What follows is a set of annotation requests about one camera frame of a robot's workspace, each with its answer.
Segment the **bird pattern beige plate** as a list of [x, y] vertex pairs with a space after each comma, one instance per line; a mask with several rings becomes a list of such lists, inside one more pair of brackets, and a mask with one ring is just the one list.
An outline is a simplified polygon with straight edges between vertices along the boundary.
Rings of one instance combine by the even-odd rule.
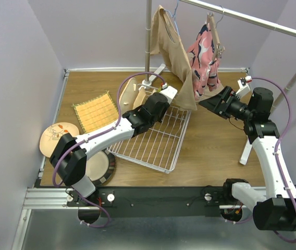
[[145, 91], [145, 88], [142, 87], [140, 88], [138, 95], [134, 100], [133, 109], [136, 109], [137, 107], [141, 106], [143, 104], [145, 97], [146, 97], [146, 91]]

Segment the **yellow woven placemat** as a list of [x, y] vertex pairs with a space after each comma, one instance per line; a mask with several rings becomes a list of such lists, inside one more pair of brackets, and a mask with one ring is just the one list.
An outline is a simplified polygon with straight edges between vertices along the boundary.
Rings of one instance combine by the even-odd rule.
[[118, 109], [109, 92], [89, 101], [74, 104], [73, 108], [84, 133], [98, 130], [119, 118]]

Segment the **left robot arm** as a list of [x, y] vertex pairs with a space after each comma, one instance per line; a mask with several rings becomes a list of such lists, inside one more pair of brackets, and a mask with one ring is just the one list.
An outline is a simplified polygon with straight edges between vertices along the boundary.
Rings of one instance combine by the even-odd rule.
[[101, 129], [77, 137], [64, 134], [50, 157], [55, 174], [66, 186], [78, 192], [79, 200], [84, 205], [93, 205], [97, 193], [95, 185], [85, 173], [87, 161], [110, 145], [145, 133], [154, 123], [162, 122], [176, 94], [168, 90], [155, 92], [143, 105], [125, 112], [116, 122]]

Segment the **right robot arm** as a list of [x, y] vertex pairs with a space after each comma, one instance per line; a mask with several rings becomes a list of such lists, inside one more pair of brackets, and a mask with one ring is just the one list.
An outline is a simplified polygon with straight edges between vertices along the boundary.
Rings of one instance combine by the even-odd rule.
[[256, 87], [248, 104], [229, 86], [199, 105], [224, 119], [243, 121], [244, 132], [259, 159], [266, 185], [261, 195], [243, 179], [227, 179], [221, 198], [227, 204], [240, 201], [253, 214], [259, 230], [296, 231], [296, 187], [289, 177], [281, 152], [278, 128], [269, 119], [273, 104], [271, 90]]

